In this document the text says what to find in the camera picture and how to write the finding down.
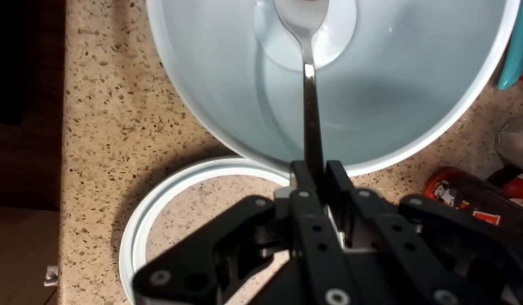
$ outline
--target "countertop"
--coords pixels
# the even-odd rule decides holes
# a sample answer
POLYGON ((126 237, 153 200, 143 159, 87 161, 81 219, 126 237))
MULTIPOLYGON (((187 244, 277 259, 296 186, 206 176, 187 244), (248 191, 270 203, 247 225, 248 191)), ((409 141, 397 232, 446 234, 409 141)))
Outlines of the countertop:
MULTIPOLYGON (((440 166, 487 176, 495 129, 523 113, 523 85, 487 86, 436 142, 353 181, 389 200, 419 191, 440 166)), ((67 0, 59 300, 126 303, 121 230, 138 200, 179 168, 230 154, 184 108, 157 59, 142 0, 67 0)))

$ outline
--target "screw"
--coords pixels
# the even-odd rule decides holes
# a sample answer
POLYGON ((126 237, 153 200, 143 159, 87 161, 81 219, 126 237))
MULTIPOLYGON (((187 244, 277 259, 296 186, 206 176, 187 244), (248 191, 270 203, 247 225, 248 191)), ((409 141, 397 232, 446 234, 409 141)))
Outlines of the screw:
POLYGON ((419 198, 409 198, 409 203, 411 203, 411 205, 421 205, 423 200, 419 200, 419 198))
POLYGON ((368 196, 370 196, 370 193, 368 193, 367 190, 358 190, 358 196, 362 196, 362 198, 368 198, 368 196))
POLYGON ((438 305, 458 305, 458 298, 451 291, 448 291, 448 290, 434 290, 433 291, 433 300, 438 305))
POLYGON ((257 198, 257 200, 255 200, 255 205, 263 207, 263 205, 265 205, 265 200, 257 198))
POLYGON ((348 305, 348 295, 343 290, 331 288, 324 293, 328 305, 348 305))
POLYGON ((153 286, 162 286, 165 283, 170 281, 170 273, 165 271, 165 269, 157 269, 153 271, 150 276, 148 276, 148 281, 153 285, 153 286))

